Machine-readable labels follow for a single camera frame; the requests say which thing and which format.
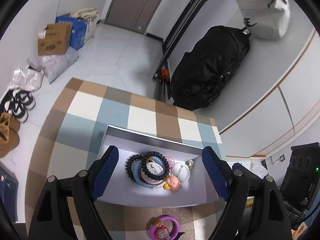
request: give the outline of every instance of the brown door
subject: brown door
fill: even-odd
[[[106,24],[144,33],[161,0],[113,0]]]

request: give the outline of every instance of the checkered tablecloth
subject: checkered tablecloth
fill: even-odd
[[[212,118],[72,78],[49,112],[32,154],[25,199],[27,227],[46,178],[68,178],[89,168],[97,159],[108,124],[192,146],[211,146],[225,158],[219,150],[221,139]],[[79,239],[83,239],[72,198],[69,203]],[[161,214],[179,220],[187,233],[181,239],[207,239],[206,234],[210,235],[224,207],[223,201],[189,208],[138,208],[100,201],[95,204],[115,240],[148,239],[146,224]]]

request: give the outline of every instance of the shoe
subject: shoe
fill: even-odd
[[[19,122],[25,122],[28,118],[27,109],[16,98],[5,96],[1,101],[0,108],[3,112],[12,114]]]
[[[20,129],[20,122],[17,119],[15,119],[12,114],[9,113],[0,114],[0,125],[3,125],[4,127],[9,127],[15,132],[18,132]]]
[[[19,135],[14,130],[0,124],[0,157],[6,156],[19,142]]]
[[[31,110],[35,107],[36,101],[29,91],[15,89],[12,91],[12,97],[16,98],[18,101],[20,101],[27,110]]]

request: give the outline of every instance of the white tote bag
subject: white tote bag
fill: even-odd
[[[290,19],[288,0],[236,0],[244,24],[256,37],[276,40],[287,31]]]

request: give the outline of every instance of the white marble floor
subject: white marble floor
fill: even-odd
[[[18,221],[25,221],[24,197],[28,167],[41,127],[61,91],[72,78],[79,78],[153,98],[154,71],[162,57],[161,42],[128,30],[98,24],[95,37],[79,50],[79,59],[51,85],[44,77],[42,87],[32,94],[36,107],[21,124],[20,144],[2,164],[15,174],[18,187]]]

